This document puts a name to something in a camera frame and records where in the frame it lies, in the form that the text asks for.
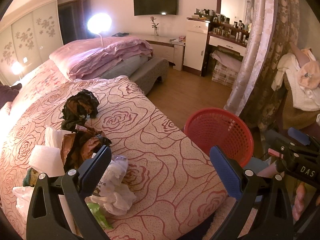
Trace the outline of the person's hand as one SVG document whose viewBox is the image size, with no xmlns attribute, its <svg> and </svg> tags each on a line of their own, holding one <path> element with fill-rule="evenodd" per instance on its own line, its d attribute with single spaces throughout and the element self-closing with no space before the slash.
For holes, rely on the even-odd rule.
<svg viewBox="0 0 320 240">
<path fill-rule="evenodd" d="M 301 182 L 296 189 L 295 202 L 292 208 L 292 215 L 295 221 L 298 221 L 305 210 L 305 183 Z"/>
</svg>

